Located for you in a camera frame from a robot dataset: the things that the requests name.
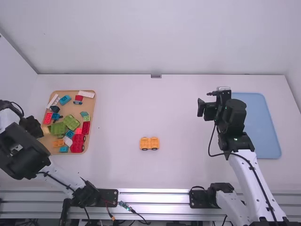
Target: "white table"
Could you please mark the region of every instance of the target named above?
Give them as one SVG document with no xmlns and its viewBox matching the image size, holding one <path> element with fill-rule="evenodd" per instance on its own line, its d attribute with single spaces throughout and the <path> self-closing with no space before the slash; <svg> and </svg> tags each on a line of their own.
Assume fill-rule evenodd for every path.
<svg viewBox="0 0 301 226">
<path fill-rule="evenodd" d="M 28 114 L 42 121 L 54 90 L 96 92 L 88 150 L 81 155 L 51 157 L 96 187 L 133 188 L 136 192 L 140 188 L 189 189 L 230 182 L 239 190 L 235 174 L 224 157 L 207 155 L 213 122 L 197 117 L 198 97 L 214 101 L 206 93 L 217 86 L 265 96 L 282 157 L 259 160 L 259 165 L 271 190 L 299 194 L 301 115 L 284 76 L 163 75 L 162 79 L 151 79 L 150 75 L 40 75 L 32 90 Z M 139 140 L 144 136 L 159 137 L 160 149 L 141 151 Z M 220 152 L 216 136 L 211 150 Z M 52 189 L 44 183 L 12 182 L 3 173 L 1 180 L 6 187 L 18 184 L 22 189 L 33 186 Z M 301 208 L 294 211 L 291 215 L 296 216 Z"/>
</svg>

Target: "orange toy car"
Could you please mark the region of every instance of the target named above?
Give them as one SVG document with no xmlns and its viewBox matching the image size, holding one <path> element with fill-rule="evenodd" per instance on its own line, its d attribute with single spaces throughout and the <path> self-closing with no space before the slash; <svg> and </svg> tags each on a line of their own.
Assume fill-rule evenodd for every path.
<svg viewBox="0 0 301 226">
<path fill-rule="evenodd" d="M 147 137 L 142 137 L 140 139 L 140 149 L 141 150 L 157 150 L 159 149 L 160 144 L 159 144 L 159 139 L 157 137 L 152 137 L 152 138 L 147 138 Z"/>
</svg>

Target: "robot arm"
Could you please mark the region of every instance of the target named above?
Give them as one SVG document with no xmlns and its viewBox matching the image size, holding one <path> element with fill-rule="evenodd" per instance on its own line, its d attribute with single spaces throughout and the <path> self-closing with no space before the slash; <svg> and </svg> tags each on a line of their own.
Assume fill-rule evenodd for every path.
<svg viewBox="0 0 301 226">
<path fill-rule="evenodd" d="M 205 121 L 214 121 L 219 148 L 223 151 L 209 155 L 225 156 L 238 178 L 246 201 L 244 205 L 230 184 L 225 189 L 224 183 L 215 183 L 208 188 L 212 204 L 220 207 L 235 226 L 298 225 L 288 221 L 275 201 L 259 168 L 251 139 L 243 132 L 246 104 L 231 99 L 230 87 L 218 87 L 207 95 L 216 96 L 216 102 L 205 103 L 198 99 L 198 117 L 204 115 Z"/>
<path fill-rule="evenodd" d="M 89 181 L 67 175 L 51 162 L 50 152 L 36 139 L 42 136 L 33 116 L 25 119 L 12 102 L 0 100 L 0 168 L 17 180 L 50 182 L 82 208 L 97 203 L 99 191 Z"/>
</svg>

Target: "blue mat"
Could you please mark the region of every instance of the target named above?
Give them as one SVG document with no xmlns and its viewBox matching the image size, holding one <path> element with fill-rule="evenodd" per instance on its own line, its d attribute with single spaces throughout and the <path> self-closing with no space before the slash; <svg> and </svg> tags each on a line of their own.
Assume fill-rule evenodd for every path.
<svg viewBox="0 0 301 226">
<path fill-rule="evenodd" d="M 280 145 L 264 96 L 260 93 L 232 93 L 232 98 L 247 105 L 244 131 L 251 138 L 257 158 L 280 158 Z"/>
</svg>

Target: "cable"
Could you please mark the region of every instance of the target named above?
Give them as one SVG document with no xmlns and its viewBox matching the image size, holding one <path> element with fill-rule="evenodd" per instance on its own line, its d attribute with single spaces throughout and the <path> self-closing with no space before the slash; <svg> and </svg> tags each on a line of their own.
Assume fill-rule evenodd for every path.
<svg viewBox="0 0 301 226">
<path fill-rule="evenodd" d="M 133 222 L 129 225 L 129 226 L 132 226 L 132 224 L 135 222 L 135 220 L 133 220 Z"/>
<path fill-rule="evenodd" d="M 66 184 L 64 184 L 63 182 L 59 181 L 58 179 L 54 178 L 53 176 L 51 176 L 50 174 L 48 174 L 47 172 L 38 172 L 37 174 L 44 174 L 44 176 L 46 177 L 50 177 L 51 179 L 55 180 L 57 183 L 63 185 L 64 187 L 66 187 L 67 189 L 70 189 L 71 191 L 75 192 L 75 190 L 73 188 L 71 188 L 70 186 L 67 186 Z"/>
<path fill-rule="evenodd" d="M 22 116 L 24 117 L 24 111 L 23 111 L 23 108 L 21 108 L 21 106 L 20 106 L 19 104 L 17 104 L 16 102 L 10 101 L 10 103 L 11 103 L 11 104 L 17 105 L 17 106 L 20 108 L 21 112 L 22 112 Z"/>
<path fill-rule="evenodd" d="M 147 221 L 144 219 L 144 217 L 142 217 L 142 216 L 141 216 L 139 213 L 137 213 L 135 210 L 132 210 L 132 213 L 137 214 L 138 216 L 140 216 L 140 217 L 144 220 L 144 222 L 142 222 L 142 221 L 139 220 L 140 223 L 142 223 L 142 224 L 144 224 L 144 225 L 150 225 L 150 224 L 151 224 L 151 222 L 147 222 Z"/>
<path fill-rule="evenodd" d="M 258 182 L 258 184 L 259 184 L 259 187 L 261 188 L 261 191 L 262 191 L 262 193 L 263 193 L 263 196 L 264 196 L 264 198 L 265 198 L 265 200 L 266 200 L 266 203 L 267 203 L 267 205 L 268 205 L 268 207 L 269 207 L 269 210 L 270 210 L 270 212 L 271 212 L 271 214 L 272 214 L 272 216 L 273 216 L 273 219 L 274 219 L 274 221 L 275 221 L 275 225 L 276 225 L 276 226 L 279 226 L 279 225 L 278 225 L 278 222 L 277 222 L 277 219 L 276 219 L 276 216 L 275 216 L 275 213 L 274 213 L 274 210 L 273 210 L 273 207 L 271 206 L 271 203 L 269 202 L 268 196 L 267 196 L 267 194 L 265 193 L 265 190 L 264 190 L 264 188 L 263 188 L 263 186 L 262 186 L 262 184 L 261 184 L 261 181 L 259 180 L 259 177 L 258 177 L 258 175 L 257 175 L 257 173 L 256 173 L 256 171 L 255 171 L 255 168 L 254 168 L 253 165 L 248 161 L 248 159 L 246 159 L 245 157 L 243 157 L 243 156 L 241 156 L 241 155 L 239 155 L 239 154 L 235 154 L 235 153 L 220 153 L 220 154 L 213 154 L 213 155 L 210 154 L 210 145 L 211 145 L 211 141 L 212 141 L 213 134 L 214 134 L 214 131 L 215 131 L 215 127 L 216 127 L 216 124 L 214 124 L 213 131 L 212 131 L 212 134 L 211 134 L 211 138 L 210 138 L 210 141 L 209 141 L 209 145 L 208 145 L 208 155 L 209 155 L 210 157 L 216 157 L 216 156 L 220 156 L 220 155 L 227 155 L 227 154 L 229 154 L 229 155 L 235 155 L 235 156 L 237 156 L 237 157 L 242 158 L 243 160 L 245 160 L 246 163 L 249 164 L 250 170 L 253 171 L 253 173 L 254 173 L 254 175 L 255 175 L 255 177 L 256 177 L 256 179 L 257 179 L 257 182 Z"/>
<path fill-rule="evenodd" d="M 88 214 L 88 211 L 87 211 L 86 207 L 84 207 L 84 210 L 85 210 L 86 216 L 87 216 L 87 218 L 88 218 L 88 225 L 90 225 L 90 224 L 91 224 L 90 216 L 89 216 L 89 214 Z"/>
<path fill-rule="evenodd" d="M 227 218 L 227 215 L 225 216 L 224 221 L 222 222 L 222 226 L 224 226 L 224 224 L 226 222 L 226 218 Z"/>
</svg>

